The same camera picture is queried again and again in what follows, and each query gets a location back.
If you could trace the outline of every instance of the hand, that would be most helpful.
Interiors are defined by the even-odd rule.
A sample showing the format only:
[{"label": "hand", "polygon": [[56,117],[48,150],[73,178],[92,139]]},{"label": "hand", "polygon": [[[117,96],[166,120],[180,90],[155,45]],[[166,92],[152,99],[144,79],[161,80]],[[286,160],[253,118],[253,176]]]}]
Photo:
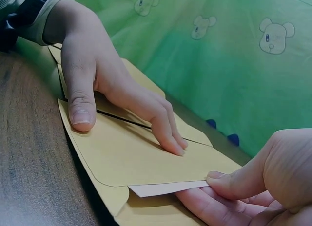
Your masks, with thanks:
[{"label": "hand", "polygon": [[75,129],[84,132],[93,127],[94,91],[98,91],[116,106],[149,121],[160,145],[183,155],[187,142],[178,133],[171,104],[131,78],[92,11],[71,0],[61,1],[51,11],[46,27],[45,38],[63,44],[62,68],[69,93],[69,115]]},{"label": "hand", "polygon": [[176,195],[209,226],[307,226],[311,171],[312,129],[283,130],[241,169],[210,172],[209,187]]}]

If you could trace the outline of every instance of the blue dot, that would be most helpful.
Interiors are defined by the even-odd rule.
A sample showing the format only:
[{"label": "blue dot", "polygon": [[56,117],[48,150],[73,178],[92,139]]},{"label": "blue dot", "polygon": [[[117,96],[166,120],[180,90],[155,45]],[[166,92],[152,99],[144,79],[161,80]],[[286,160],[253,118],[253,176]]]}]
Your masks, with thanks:
[{"label": "blue dot", "polygon": [[216,121],[215,120],[206,120],[207,124],[216,129]]},{"label": "blue dot", "polygon": [[228,136],[228,140],[232,142],[234,145],[239,147],[239,137],[237,134],[231,134]]}]

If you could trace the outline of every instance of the black strap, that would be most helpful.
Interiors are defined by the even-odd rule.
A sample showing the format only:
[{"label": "black strap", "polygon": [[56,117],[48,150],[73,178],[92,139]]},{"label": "black strap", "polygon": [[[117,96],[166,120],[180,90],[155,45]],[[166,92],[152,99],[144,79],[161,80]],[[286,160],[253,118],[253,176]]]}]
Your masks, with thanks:
[{"label": "black strap", "polygon": [[17,28],[33,24],[47,0],[25,0],[15,13],[0,21],[0,52],[8,52],[16,43]]},{"label": "black strap", "polygon": [[46,1],[47,0],[25,0],[15,13],[8,16],[8,22],[13,28],[33,24]]}]

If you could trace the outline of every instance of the teddy bear pattern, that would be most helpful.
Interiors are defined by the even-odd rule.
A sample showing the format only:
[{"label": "teddy bear pattern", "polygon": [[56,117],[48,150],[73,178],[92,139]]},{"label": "teddy bear pattern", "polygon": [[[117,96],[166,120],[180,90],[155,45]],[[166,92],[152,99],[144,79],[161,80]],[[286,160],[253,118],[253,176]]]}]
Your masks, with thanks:
[{"label": "teddy bear pattern", "polygon": [[203,18],[201,15],[194,20],[194,29],[191,33],[193,39],[202,39],[209,27],[216,24],[216,17]]},{"label": "teddy bear pattern", "polygon": [[263,36],[260,40],[260,48],[270,54],[281,54],[286,48],[286,38],[295,34],[293,24],[287,22],[283,25],[272,23],[269,18],[264,18],[259,26]]},{"label": "teddy bear pattern", "polygon": [[[135,2],[135,11],[140,16],[147,16],[152,7],[156,7],[159,0],[137,0]],[[216,17],[203,18],[199,15],[194,19],[194,28],[191,31],[192,39],[202,39],[208,29],[216,24]],[[286,39],[291,38],[295,34],[295,27],[290,22],[283,25],[272,23],[269,18],[264,18],[259,26],[260,31],[263,33],[259,46],[260,49],[268,54],[281,54],[286,48]]]},{"label": "teddy bear pattern", "polygon": [[137,0],[135,3],[135,11],[140,16],[147,16],[150,13],[152,7],[156,7],[159,4],[159,0]]}]

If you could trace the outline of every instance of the wooden table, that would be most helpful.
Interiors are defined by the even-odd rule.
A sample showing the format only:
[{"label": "wooden table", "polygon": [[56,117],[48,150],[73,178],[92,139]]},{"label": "wooden table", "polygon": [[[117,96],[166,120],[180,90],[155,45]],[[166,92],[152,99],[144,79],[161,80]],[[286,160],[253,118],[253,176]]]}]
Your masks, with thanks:
[{"label": "wooden table", "polygon": [[[114,225],[66,137],[57,99],[46,85],[21,56],[0,53],[0,226]],[[218,150],[242,165],[249,160],[170,101]]]}]

